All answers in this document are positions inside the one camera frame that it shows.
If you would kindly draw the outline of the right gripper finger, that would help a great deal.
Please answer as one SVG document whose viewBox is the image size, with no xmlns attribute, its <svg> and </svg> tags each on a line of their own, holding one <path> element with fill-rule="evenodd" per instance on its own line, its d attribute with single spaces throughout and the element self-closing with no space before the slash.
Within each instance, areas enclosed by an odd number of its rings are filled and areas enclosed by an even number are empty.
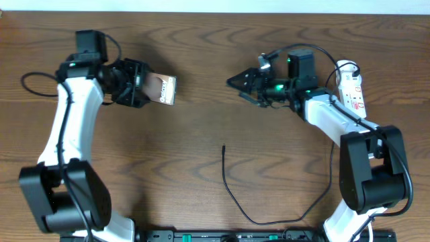
<svg viewBox="0 0 430 242">
<path fill-rule="evenodd" d="M 226 84 L 240 92 L 251 94 L 254 88 L 257 68 L 249 68 L 226 80 Z"/>
<path fill-rule="evenodd" d="M 251 104 L 256 105 L 256 106 L 258 106 L 258 107 L 260 107 L 260 108 L 264 108 L 264 107 L 265 107 L 265 104 L 264 104 L 264 103 L 261 103 L 261 102 L 259 102 L 259 101 L 255 100 L 255 99 L 253 99 L 252 97 L 250 97 L 250 96 L 249 96 L 249 95 L 247 95 L 246 93 L 239 93 L 239 97 L 241 97 L 241 98 L 243 98 L 243 99 L 247 100 L 247 101 L 248 101 L 248 102 L 250 102 Z"/>
</svg>

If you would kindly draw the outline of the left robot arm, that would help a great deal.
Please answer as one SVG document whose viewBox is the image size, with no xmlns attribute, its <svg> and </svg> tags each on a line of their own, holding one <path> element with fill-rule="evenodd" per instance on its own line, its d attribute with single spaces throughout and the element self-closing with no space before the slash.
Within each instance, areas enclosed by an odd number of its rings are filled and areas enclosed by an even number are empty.
<svg viewBox="0 0 430 242">
<path fill-rule="evenodd" d="M 144 241 L 135 221 L 112 208 L 111 196 L 91 165 L 95 121 L 105 96 L 112 104 L 141 108 L 149 103 L 142 84 L 146 63 L 108 60 L 109 36 L 76 32 L 77 51 L 60 64 L 57 109 L 36 165 L 23 167 L 19 185 L 38 228 L 61 241 Z"/>
</svg>

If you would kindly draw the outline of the Galaxy S25 Ultra smartphone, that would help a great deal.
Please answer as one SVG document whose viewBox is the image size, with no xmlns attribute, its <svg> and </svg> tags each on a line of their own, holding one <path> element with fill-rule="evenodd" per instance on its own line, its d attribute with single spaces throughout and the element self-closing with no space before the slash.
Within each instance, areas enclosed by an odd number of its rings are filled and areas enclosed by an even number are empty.
<svg viewBox="0 0 430 242">
<path fill-rule="evenodd" d="M 175 103 L 176 87 L 176 76 L 148 73 L 144 80 L 142 92 L 152 102 L 173 106 Z"/>
</svg>

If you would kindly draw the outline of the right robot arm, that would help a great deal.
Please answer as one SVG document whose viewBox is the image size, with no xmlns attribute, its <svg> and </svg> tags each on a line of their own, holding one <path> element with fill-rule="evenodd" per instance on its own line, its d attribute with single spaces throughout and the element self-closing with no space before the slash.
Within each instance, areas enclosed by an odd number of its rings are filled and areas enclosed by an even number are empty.
<svg viewBox="0 0 430 242">
<path fill-rule="evenodd" d="M 319 229 L 282 234 L 282 241 L 383 241 L 375 232 L 378 217 L 395 217 L 394 207 L 413 203 L 413 182 L 401 131 L 366 120 L 360 68 L 354 62 L 334 62 L 337 85 L 318 84 L 313 44 L 285 47 L 288 76 L 278 78 L 273 62 L 280 50 L 261 54 L 259 66 L 227 80 L 240 96 L 261 108 L 289 108 L 316 126 L 333 142 L 339 154 L 339 189 L 342 200 Z"/>
</svg>

